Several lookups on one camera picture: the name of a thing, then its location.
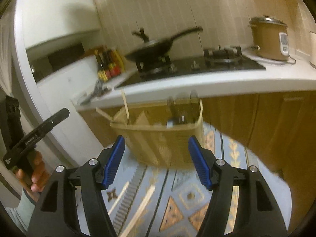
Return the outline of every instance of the hand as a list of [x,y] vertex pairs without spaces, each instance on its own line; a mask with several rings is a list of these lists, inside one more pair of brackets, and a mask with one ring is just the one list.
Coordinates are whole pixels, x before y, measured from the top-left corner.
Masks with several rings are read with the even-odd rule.
[[39,151],[36,151],[36,155],[34,157],[33,164],[35,165],[34,171],[31,177],[33,182],[31,189],[27,186],[26,182],[24,181],[24,172],[22,169],[19,169],[15,176],[18,178],[20,183],[22,184],[23,188],[29,193],[29,195],[34,199],[34,196],[30,193],[32,192],[42,192],[45,184],[47,183],[50,175],[45,170],[45,163],[43,161],[43,157]]

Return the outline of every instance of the rice cooker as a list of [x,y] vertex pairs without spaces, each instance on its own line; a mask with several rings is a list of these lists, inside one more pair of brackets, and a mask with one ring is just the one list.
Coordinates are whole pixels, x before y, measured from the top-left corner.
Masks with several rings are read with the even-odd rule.
[[253,43],[260,57],[287,61],[289,58],[289,39],[287,25],[267,15],[250,20]]

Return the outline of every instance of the white countertop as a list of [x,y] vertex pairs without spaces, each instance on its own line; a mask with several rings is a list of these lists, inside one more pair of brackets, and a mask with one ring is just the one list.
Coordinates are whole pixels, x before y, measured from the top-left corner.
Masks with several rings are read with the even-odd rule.
[[[190,95],[195,90],[199,97],[224,96],[260,92],[285,92],[316,90],[316,69],[309,61],[295,55],[294,65],[271,65],[261,63],[266,70],[236,70],[224,72],[208,72],[186,76],[170,77],[124,88],[127,103],[150,102],[166,100],[169,96],[176,97],[186,93]],[[77,105],[77,111],[99,108],[109,108],[123,105],[121,88],[115,89],[131,72],[117,80],[113,91],[100,98],[94,98],[90,104]]]

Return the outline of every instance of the black glass cooktop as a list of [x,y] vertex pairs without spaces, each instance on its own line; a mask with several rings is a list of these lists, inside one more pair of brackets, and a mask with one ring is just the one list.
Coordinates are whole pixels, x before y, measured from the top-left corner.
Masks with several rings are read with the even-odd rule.
[[128,86],[132,84],[147,82],[151,80],[158,80],[163,78],[184,76],[190,74],[219,72],[219,71],[233,71],[233,70],[265,70],[266,68],[254,60],[242,56],[239,61],[213,62],[209,61],[204,56],[189,57],[179,60],[171,61],[169,65],[165,65],[164,70],[158,73],[143,75],[136,72],[129,77],[125,82],[118,87]]

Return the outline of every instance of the gas stove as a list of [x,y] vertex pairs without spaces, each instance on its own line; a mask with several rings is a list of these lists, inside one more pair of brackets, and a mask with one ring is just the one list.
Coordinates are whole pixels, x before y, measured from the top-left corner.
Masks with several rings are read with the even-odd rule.
[[136,63],[138,72],[123,82],[119,87],[168,77],[190,74],[232,71],[232,70],[265,70],[254,60],[244,56],[240,46],[231,48],[204,49],[204,56],[187,57],[171,61],[169,56],[154,61]]

